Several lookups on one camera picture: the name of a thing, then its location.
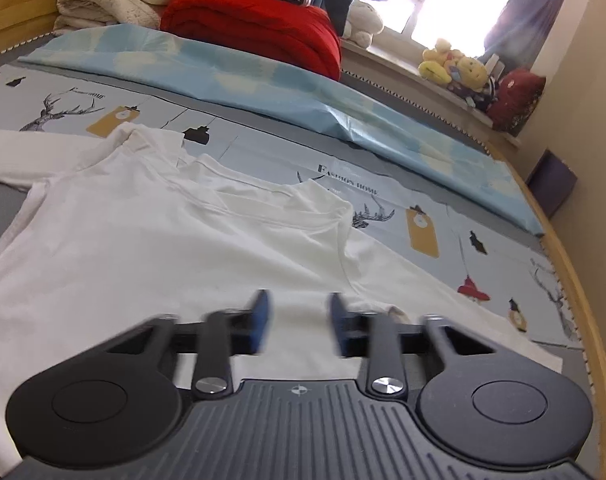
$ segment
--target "window pane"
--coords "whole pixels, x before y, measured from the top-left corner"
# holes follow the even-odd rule
[[[386,2],[368,0],[368,4],[381,15],[385,27],[396,32],[403,31],[405,23],[410,19],[415,7],[412,0],[387,0]]]
[[[432,48],[445,38],[466,56],[484,54],[483,41],[507,0],[425,0],[412,39]]]

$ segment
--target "red blanket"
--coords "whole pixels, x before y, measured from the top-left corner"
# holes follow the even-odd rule
[[[327,13],[279,0],[173,0],[161,30],[311,70],[338,80],[340,41]]]

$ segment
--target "metal screw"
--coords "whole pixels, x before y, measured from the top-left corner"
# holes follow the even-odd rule
[[[403,389],[403,381],[394,377],[379,377],[372,382],[372,389],[380,394],[397,394]]]
[[[196,389],[204,394],[219,394],[227,390],[227,383],[220,377],[203,377],[196,381]]]

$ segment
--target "white stuffed animal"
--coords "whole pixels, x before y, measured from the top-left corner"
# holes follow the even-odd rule
[[[374,7],[361,0],[354,0],[347,13],[342,36],[359,47],[367,48],[372,44],[372,36],[380,34],[384,28],[383,20]]]

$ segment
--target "red plush toy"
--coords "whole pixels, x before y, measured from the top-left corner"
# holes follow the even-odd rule
[[[543,94],[545,78],[525,68],[512,70],[500,80],[497,101],[487,110],[494,130],[516,136]]]
[[[279,0],[172,0],[161,30],[340,77],[340,41],[319,7]]]

